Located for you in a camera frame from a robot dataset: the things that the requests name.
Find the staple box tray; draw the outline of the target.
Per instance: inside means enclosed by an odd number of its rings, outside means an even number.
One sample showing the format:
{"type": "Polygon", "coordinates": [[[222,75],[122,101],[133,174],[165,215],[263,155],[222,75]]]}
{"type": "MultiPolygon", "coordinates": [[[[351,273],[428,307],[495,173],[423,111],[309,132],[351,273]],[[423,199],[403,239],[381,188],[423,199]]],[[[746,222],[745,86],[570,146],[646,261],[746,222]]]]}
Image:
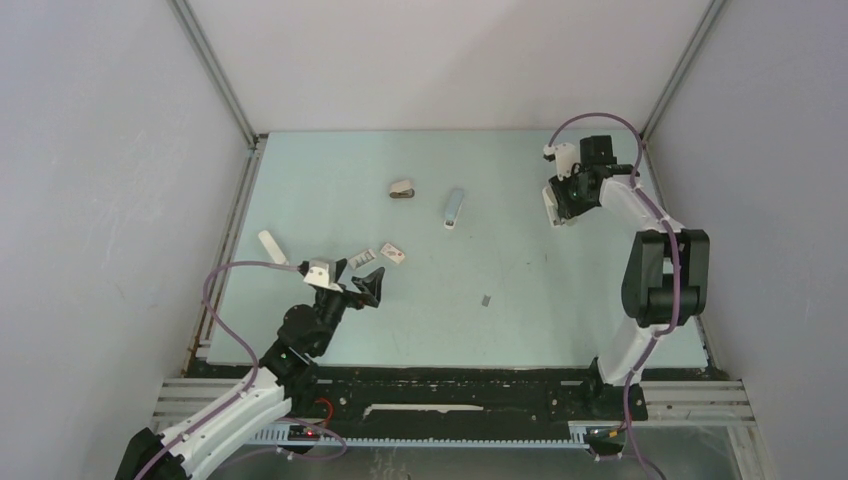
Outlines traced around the staple box tray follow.
{"type": "Polygon", "coordinates": [[[352,269],[358,270],[358,269],[364,268],[365,266],[369,265],[370,263],[374,262],[375,260],[376,260],[376,254],[375,254],[374,250],[373,249],[365,249],[365,250],[361,251],[360,253],[353,255],[352,257],[349,257],[348,258],[348,264],[352,269]]]}

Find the white staple box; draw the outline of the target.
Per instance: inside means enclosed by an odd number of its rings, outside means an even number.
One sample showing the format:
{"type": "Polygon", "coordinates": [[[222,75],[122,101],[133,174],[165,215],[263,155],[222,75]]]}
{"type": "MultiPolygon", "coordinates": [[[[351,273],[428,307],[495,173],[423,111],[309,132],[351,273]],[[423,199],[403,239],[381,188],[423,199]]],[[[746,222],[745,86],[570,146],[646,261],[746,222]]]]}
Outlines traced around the white staple box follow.
{"type": "Polygon", "coordinates": [[[405,253],[390,242],[381,247],[380,253],[396,265],[400,265],[406,258],[405,253]]]}

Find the beige brown mini stapler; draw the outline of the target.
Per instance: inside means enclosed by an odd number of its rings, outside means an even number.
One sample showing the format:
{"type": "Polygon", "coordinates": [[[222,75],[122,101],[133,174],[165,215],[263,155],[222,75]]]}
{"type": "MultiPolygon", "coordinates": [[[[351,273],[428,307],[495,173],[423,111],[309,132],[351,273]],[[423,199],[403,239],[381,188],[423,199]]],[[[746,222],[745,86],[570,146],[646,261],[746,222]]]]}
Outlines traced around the beige brown mini stapler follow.
{"type": "Polygon", "coordinates": [[[391,199],[411,199],[414,196],[414,185],[409,179],[394,182],[389,186],[389,197],[391,199]]]}

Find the light blue stapler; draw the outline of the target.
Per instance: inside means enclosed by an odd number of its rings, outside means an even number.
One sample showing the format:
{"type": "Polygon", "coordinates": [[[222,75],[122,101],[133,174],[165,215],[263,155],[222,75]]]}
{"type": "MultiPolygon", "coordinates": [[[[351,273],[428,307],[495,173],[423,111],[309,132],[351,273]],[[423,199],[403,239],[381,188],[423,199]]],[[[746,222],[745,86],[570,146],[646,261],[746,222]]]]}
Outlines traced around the light blue stapler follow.
{"type": "Polygon", "coordinates": [[[443,216],[443,227],[453,230],[456,227],[458,217],[464,201],[465,192],[461,188],[453,189],[445,205],[443,216]]]}

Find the grey white stapler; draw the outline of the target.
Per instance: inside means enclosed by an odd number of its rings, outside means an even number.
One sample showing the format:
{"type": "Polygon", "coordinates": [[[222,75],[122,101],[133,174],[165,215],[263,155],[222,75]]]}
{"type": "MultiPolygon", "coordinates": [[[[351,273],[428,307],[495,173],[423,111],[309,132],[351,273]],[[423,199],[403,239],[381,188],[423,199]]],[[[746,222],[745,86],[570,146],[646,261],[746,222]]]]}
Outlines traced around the grey white stapler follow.
{"type": "Polygon", "coordinates": [[[568,202],[561,203],[551,186],[547,185],[542,189],[542,198],[548,221],[553,228],[570,226],[576,223],[572,205],[568,202]]]}

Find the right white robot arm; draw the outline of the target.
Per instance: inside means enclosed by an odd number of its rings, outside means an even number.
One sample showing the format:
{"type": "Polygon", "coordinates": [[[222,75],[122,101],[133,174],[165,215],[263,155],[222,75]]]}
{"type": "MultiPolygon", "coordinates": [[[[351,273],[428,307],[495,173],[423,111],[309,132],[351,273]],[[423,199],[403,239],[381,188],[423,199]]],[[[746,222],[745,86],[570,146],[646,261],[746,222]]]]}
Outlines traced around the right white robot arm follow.
{"type": "Polygon", "coordinates": [[[637,167],[618,162],[608,135],[549,143],[543,157],[555,166],[543,189],[552,225],[600,208],[633,231],[621,285],[626,318],[593,360],[581,392],[585,411],[606,418],[639,383],[657,346],[705,309],[710,239],[703,230],[684,227],[649,196],[637,167]]]}

